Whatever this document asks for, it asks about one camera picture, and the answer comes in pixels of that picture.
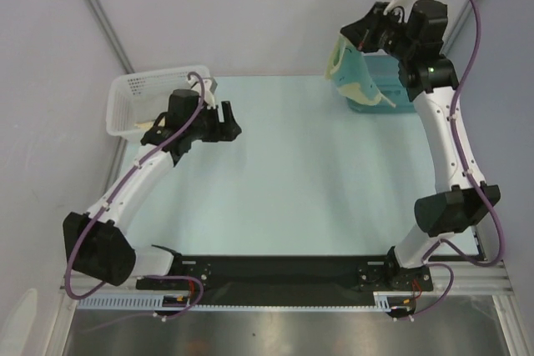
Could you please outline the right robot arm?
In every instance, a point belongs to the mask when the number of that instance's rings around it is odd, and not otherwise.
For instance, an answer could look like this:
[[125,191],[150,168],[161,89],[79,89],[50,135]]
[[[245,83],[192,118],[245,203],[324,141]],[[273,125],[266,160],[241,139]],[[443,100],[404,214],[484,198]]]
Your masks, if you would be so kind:
[[416,224],[390,251],[395,263],[384,270],[386,285],[401,291],[443,243],[475,227],[501,198],[472,154],[459,104],[460,86],[450,59],[442,54],[447,6],[417,0],[406,21],[386,2],[375,3],[340,33],[363,53],[383,51],[395,58],[399,79],[422,122],[431,151],[435,193],[414,205]]

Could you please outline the pale yellow towel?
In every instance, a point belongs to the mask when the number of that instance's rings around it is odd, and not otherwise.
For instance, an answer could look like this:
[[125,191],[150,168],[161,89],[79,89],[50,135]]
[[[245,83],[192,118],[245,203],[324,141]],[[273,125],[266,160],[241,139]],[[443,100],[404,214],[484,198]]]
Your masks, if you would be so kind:
[[328,58],[325,79],[359,113],[381,107],[396,108],[371,77],[363,53],[341,34]]

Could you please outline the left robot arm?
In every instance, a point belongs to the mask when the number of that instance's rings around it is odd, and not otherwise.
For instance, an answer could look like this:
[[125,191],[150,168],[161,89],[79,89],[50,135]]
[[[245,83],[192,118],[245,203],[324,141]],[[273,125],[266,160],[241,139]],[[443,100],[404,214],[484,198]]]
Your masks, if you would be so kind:
[[141,138],[126,173],[88,211],[64,219],[68,271],[113,286],[131,277],[154,276],[163,288],[177,288],[184,270],[174,263],[174,251],[135,247],[128,241],[129,228],[145,199],[194,142],[232,142],[241,132],[230,102],[215,104],[196,89],[174,90],[167,111]]

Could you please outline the yellow cream towel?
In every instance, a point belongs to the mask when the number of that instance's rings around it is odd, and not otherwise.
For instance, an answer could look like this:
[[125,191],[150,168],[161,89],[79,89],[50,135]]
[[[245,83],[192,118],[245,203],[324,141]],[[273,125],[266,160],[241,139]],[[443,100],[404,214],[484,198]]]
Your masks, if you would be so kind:
[[137,129],[148,130],[154,125],[154,121],[147,121],[144,123],[135,123],[134,126]]

